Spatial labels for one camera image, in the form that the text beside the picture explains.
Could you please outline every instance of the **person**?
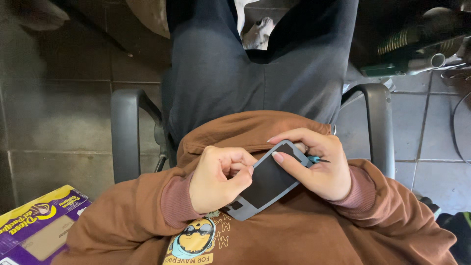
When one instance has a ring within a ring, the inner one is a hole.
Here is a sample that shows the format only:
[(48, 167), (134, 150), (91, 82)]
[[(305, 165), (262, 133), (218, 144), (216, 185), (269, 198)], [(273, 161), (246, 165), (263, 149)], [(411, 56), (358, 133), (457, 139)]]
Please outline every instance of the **person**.
[[(168, 1), (177, 166), (103, 193), (52, 264), (456, 264), (433, 213), (369, 161), (347, 161), (330, 135), (356, 9), (301, 0), (254, 54), (233, 0)], [(302, 185), (245, 221), (220, 210), (284, 139), (330, 163), (274, 153)]]

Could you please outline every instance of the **sweatshirt sleeve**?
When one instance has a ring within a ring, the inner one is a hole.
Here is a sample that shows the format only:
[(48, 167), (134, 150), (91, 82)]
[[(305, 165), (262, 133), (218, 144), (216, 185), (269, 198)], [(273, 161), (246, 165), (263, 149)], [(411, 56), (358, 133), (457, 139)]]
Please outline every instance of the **sweatshirt sleeve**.
[(384, 177), (367, 160), (350, 160), (349, 165), (353, 169), (350, 194), (331, 202), (341, 215), (377, 232), (377, 240), (406, 255), (414, 252), (414, 257), (420, 257), (418, 264), (456, 264), (448, 251), (456, 237), (437, 225), (432, 211), (409, 189)]
[(61, 254), (127, 253), (153, 237), (181, 232), (201, 216), (191, 206), (190, 181), (191, 175), (173, 168), (112, 186), (71, 227), (69, 250)]

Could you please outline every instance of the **small screwdriver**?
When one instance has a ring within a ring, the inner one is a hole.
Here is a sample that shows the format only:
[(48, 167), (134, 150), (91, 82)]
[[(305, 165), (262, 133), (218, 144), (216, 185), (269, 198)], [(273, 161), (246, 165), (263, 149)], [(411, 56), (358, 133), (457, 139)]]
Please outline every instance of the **small screwdriver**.
[(326, 162), (326, 163), (330, 163), (330, 161), (327, 161), (325, 159), (321, 159), (320, 157), (318, 156), (315, 156), (315, 157), (312, 157), (312, 156), (308, 156), (308, 159), (309, 161), (311, 161), (312, 163), (319, 163), (319, 162)]

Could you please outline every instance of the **brown sweatshirt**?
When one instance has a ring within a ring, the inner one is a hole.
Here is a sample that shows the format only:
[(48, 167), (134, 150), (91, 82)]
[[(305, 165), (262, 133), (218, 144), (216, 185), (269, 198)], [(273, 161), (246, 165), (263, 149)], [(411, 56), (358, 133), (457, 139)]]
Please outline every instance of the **brown sweatshirt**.
[(196, 128), (180, 143), (177, 167), (114, 185), (92, 203), (52, 264), (456, 264), (454, 235), (363, 159), (349, 161), (352, 189), (342, 201), (298, 185), (243, 222), (194, 212), (188, 185), (204, 147), (243, 147), (261, 158), (273, 147), (267, 139), (300, 127), (330, 134), (329, 125), (277, 111)]

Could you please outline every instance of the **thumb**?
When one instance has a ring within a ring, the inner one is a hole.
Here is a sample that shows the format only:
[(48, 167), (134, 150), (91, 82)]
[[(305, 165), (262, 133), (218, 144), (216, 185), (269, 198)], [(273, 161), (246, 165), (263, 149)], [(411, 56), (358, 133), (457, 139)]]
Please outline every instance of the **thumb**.
[(299, 180), (301, 183), (304, 183), (304, 180), (312, 175), (310, 169), (301, 165), (298, 160), (286, 153), (273, 152), (271, 155), (278, 165), (280, 165), (288, 174)]
[(252, 184), (253, 166), (247, 166), (239, 171), (232, 179), (226, 182), (227, 192), (234, 198)]

